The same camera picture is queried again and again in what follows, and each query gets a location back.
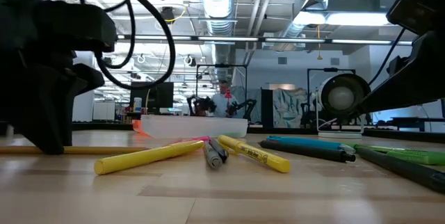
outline green marker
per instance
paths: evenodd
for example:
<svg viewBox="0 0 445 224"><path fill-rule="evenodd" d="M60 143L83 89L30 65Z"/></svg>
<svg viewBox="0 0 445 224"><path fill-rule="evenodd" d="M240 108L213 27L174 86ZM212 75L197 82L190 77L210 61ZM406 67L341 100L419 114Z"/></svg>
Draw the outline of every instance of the green marker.
<svg viewBox="0 0 445 224"><path fill-rule="evenodd" d="M404 148L367 146L353 143L345 143L346 145L357 148L368 148L377 152L384 152L388 156L396 157L404 161L417 163L421 165L445 166L445 152L430 152L422 150L407 150Z"/></svg>
<svg viewBox="0 0 445 224"><path fill-rule="evenodd" d="M436 165L436 166L445 165L445 153L443 152L404 150L404 151L389 151L387 155L422 165Z"/></svg>

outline plastic container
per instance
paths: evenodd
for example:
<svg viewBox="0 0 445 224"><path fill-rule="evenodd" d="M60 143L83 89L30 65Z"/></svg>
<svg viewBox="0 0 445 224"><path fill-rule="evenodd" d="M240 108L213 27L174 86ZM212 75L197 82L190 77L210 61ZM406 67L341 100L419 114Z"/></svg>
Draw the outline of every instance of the plastic container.
<svg viewBox="0 0 445 224"><path fill-rule="evenodd" d="M247 134L248 121L236 118L215 118L173 115L142 115L142 130L155 138L218 137L241 138Z"/></svg>

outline black marker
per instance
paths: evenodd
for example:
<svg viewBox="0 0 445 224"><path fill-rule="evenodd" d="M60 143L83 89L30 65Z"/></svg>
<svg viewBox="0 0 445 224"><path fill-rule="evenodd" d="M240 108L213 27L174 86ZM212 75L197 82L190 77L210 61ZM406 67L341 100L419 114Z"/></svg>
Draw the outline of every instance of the black marker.
<svg viewBox="0 0 445 224"><path fill-rule="evenodd" d="M221 157L208 143L204 143L204 153L206 155L207 163L212 169L218 169L223 164Z"/></svg>
<svg viewBox="0 0 445 224"><path fill-rule="evenodd" d="M290 152L293 154L301 154L308 157L327 159L330 161L355 161L354 154L348 154L343 150L329 150L319 147L311 147L306 145L295 145L290 143L279 143L277 141L262 141L259 145L263 148Z"/></svg>
<svg viewBox="0 0 445 224"><path fill-rule="evenodd" d="M227 150L225 150L221 145L213 140L212 138L209 141L209 144L214 148L214 150L218 153L218 155L221 157L222 162L225 163L225 160L227 160L227 157L229 156L229 153Z"/></svg>
<svg viewBox="0 0 445 224"><path fill-rule="evenodd" d="M410 179L413 182L424 185L436 192L445 193L445 173L396 157L391 157L368 148L358 148L357 153L361 158Z"/></svg>

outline wooden table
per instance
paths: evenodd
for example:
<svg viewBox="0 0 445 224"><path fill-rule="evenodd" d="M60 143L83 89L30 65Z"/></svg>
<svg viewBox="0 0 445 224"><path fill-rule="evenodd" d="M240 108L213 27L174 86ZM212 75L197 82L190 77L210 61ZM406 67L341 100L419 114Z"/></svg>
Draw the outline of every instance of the wooden table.
<svg viewBox="0 0 445 224"><path fill-rule="evenodd" d="M248 135L257 145L266 135ZM159 147L132 131L76 131L75 145ZM364 137L423 150L445 145ZM30 145L17 136L0 145ZM210 170L202 150L96 176L101 156L0 156L0 223L445 223L445 196L360 158L336 163L283 152L282 174L247 157Z"/></svg>

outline gray marker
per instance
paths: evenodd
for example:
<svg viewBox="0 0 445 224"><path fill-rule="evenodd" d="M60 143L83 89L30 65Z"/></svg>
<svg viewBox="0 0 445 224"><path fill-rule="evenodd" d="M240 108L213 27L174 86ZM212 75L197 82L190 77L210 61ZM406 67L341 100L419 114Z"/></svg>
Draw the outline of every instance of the gray marker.
<svg viewBox="0 0 445 224"><path fill-rule="evenodd" d="M218 144L217 140L210 139L209 144L219 154L219 156L222 159L222 162L225 163L225 160L227 160L227 157L229 156L229 153L227 152L227 150L225 150L223 147L221 147L221 145Z"/></svg>
<svg viewBox="0 0 445 224"><path fill-rule="evenodd" d="M204 153L206 155L207 163L212 169L219 169L223 164L223 160L207 142L204 142Z"/></svg>

